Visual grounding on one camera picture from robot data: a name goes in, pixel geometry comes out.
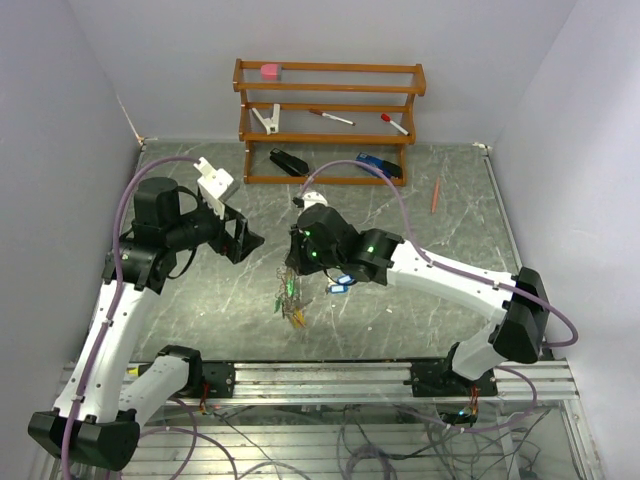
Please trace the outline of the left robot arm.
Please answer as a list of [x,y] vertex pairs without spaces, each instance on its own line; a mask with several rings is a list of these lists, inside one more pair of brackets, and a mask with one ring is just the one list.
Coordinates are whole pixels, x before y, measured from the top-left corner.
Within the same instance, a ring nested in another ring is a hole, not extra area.
[[203,244],[242,262],[263,237],[231,207],[217,213],[202,191],[183,213],[185,188],[167,177],[142,180],[133,195],[130,231],[107,255],[91,328],[74,371],[49,411],[36,412],[28,434],[49,454],[111,471],[123,469],[141,429],[169,398],[198,396],[205,383],[199,351],[164,347],[129,386],[125,370],[145,318],[157,303],[182,251]]

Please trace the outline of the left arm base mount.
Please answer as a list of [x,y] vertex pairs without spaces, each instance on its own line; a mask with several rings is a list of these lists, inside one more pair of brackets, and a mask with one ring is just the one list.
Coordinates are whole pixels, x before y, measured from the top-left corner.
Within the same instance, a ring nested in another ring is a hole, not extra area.
[[236,369],[232,362],[203,361],[195,368],[190,395],[193,398],[232,398]]

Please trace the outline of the metal disc keyring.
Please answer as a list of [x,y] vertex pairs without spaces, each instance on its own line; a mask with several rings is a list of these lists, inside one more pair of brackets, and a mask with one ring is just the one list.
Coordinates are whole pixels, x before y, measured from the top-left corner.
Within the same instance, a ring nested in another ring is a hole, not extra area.
[[274,312],[279,313],[294,329],[307,327],[303,300],[302,280],[290,267],[280,267],[276,270],[279,287],[275,296]]

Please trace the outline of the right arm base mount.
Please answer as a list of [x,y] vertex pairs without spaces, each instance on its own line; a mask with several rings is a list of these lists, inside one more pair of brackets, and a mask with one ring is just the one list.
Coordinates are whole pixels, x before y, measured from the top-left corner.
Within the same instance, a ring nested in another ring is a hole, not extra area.
[[468,380],[446,369],[442,358],[424,358],[410,361],[409,377],[403,384],[409,386],[414,398],[470,397],[476,388],[480,397],[496,396],[493,371],[485,372],[478,380]]

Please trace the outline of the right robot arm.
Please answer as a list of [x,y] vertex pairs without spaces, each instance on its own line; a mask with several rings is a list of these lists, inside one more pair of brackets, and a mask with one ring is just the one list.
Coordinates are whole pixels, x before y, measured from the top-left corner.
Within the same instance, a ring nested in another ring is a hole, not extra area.
[[291,226],[285,264],[305,276],[338,269],[357,283],[408,288],[471,309],[487,320],[455,343],[440,373],[442,387],[459,396],[505,361],[538,361],[548,323],[548,297],[539,273],[482,270],[429,253],[385,230],[359,232],[332,207],[315,204]]

